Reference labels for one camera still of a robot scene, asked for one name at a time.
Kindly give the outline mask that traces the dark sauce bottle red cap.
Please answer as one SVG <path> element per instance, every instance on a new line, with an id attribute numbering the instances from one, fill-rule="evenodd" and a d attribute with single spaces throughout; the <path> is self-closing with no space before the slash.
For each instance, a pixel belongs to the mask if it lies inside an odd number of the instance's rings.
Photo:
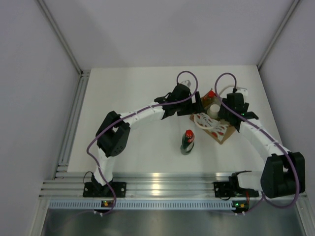
<path id="1" fill-rule="evenodd" d="M 180 147 L 182 155 L 188 155 L 194 147 L 195 135 L 192 130 L 186 130 L 182 136 L 182 144 Z"/>

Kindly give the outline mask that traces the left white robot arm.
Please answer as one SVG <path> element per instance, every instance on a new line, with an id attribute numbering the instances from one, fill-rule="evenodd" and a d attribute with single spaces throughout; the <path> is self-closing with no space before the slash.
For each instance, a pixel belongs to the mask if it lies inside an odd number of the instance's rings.
<path id="1" fill-rule="evenodd" d="M 114 157 L 126 148 L 131 130 L 175 114 L 186 116 L 202 112 L 204 108 L 199 92 L 191 93 L 187 85 L 177 84 L 172 92 L 156 98 L 137 111 L 108 113 L 95 135 L 98 161 L 92 178 L 95 182 L 94 191 L 102 197 L 110 193 Z"/>

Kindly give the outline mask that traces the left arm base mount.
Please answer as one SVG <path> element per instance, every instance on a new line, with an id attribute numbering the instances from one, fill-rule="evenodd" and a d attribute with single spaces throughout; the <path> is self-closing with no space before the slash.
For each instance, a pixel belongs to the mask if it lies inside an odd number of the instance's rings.
<path id="1" fill-rule="evenodd" d="M 110 186 L 114 190 L 116 197 L 124 198 L 126 196 L 126 182 L 110 181 Z M 83 197 L 85 198 L 101 198 L 101 197 L 114 197 L 112 190 L 107 184 L 101 185 L 92 175 L 90 182 L 84 183 Z"/>

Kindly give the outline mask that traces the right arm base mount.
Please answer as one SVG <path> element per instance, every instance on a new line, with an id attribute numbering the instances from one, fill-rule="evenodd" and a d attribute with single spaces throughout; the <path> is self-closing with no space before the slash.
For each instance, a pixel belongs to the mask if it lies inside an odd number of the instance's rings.
<path id="1" fill-rule="evenodd" d="M 215 197 L 227 201 L 235 197 L 235 193 L 229 182 L 216 181 L 213 182 Z"/>

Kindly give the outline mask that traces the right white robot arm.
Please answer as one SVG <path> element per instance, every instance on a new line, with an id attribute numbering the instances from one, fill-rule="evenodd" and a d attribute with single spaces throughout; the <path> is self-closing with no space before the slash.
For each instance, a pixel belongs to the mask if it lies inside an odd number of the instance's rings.
<path id="1" fill-rule="evenodd" d="M 236 172 L 229 183 L 234 195 L 246 189 L 261 191 L 266 197 L 300 194 L 305 191 L 305 158 L 281 145 L 261 124 L 239 92 L 229 93 L 221 100 L 219 118 L 229 122 L 255 148 L 264 161 L 261 171 Z"/>

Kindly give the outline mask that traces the burlap canvas bag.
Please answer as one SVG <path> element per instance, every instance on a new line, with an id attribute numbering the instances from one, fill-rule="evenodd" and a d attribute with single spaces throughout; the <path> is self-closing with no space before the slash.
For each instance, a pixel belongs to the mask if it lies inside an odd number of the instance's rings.
<path id="1" fill-rule="evenodd" d="M 236 129 L 223 119 L 212 119 L 207 115 L 207 110 L 203 113 L 190 116 L 194 124 L 210 135 L 216 142 L 222 145 Z"/>

